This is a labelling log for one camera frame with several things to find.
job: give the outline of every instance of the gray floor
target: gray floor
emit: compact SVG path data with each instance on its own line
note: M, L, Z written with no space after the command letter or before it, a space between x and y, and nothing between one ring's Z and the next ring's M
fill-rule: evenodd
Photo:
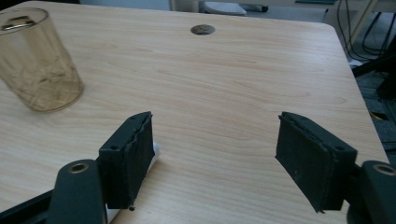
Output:
M81 4L109 6L109 7L134 7L144 9L156 10L170 10L168 0L80 0ZM263 18L263 19L278 19L291 21L312 21L323 22L326 11L324 9L314 8L296 8L296 7L269 7L265 13L261 12L261 6L241 5L246 11L248 17ZM375 13L363 27L361 34L354 44L354 51L366 58L375 58L374 55L367 54L363 51L362 42L364 34L370 23L373 21ZM392 14L383 13L375 24L372 32L367 35L365 43L367 46L379 49L383 43L384 37L390 26ZM392 35L396 33L396 28L392 29ZM362 59L351 52L352 56L357 59ZM379 73L371 73L357 78L358 85L361 89L361 94L366 102L367 108L370 112L379 115L385 115L385 119L379 119L377 116L372 116L373 123L376 127L377 133L386 150L390 163L396 164L396 118L392 114L396 114L396 101L384 101L378 97L375 90L384 80L384 75Z

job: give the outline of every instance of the wood grain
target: wood grain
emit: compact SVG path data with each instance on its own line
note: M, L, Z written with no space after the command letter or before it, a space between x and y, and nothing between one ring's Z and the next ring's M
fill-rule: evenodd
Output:
M114 223L345 223L318 215L274 158L277 116L307 116L386 161L332 27L27 2L49 11L85 84L64 110L26 108L0 84L0 210L53 188L57 171L152 111L162 155L134 212ZM209 24L212 35L190 28Z

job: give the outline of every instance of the glass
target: glass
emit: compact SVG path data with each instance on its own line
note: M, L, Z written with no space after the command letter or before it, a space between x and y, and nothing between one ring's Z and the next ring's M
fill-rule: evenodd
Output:
M40 8L0 13L0 77L36 111L64 108L83 91L49 13Z

